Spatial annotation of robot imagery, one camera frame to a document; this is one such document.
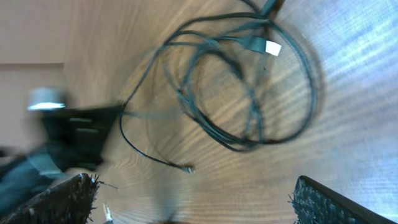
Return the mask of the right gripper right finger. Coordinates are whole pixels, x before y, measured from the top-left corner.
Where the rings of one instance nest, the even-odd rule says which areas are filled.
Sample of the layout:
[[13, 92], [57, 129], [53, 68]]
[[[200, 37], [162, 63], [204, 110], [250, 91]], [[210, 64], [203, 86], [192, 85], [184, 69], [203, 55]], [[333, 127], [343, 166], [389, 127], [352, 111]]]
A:
[[321, 183], [298, 177], [292, 206], [299, 224], [388, 224], [389, 220]]

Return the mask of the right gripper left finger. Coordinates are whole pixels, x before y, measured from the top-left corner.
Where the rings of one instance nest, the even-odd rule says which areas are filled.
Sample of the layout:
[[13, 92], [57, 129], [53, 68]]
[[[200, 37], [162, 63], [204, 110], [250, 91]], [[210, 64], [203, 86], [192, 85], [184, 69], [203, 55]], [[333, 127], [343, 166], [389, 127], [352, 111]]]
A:
[[100, 187], [98, 178], [78, 174], [12, 210], [1, 218], [1, 224], [86, 224]]

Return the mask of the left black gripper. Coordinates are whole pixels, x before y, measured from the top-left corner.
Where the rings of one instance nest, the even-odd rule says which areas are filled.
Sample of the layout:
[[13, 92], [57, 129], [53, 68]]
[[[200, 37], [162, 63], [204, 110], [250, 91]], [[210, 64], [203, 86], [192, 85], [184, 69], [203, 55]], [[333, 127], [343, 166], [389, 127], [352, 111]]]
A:
[[55, 165], [62, 171], [70, 168], [95, 171], [104, 162], [101, 153], [121, 107], [115, 104], [43, 112], [40, 120]]

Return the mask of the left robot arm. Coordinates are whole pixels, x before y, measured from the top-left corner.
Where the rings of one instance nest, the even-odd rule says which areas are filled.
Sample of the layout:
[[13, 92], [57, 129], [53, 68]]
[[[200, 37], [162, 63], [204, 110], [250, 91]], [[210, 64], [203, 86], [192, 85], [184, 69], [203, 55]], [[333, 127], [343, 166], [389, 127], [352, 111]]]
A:
[[45, 191], [67, 170], [95, 171], [121, 105], [43, 111], [46, 140], [1, 166], [1, 215]]

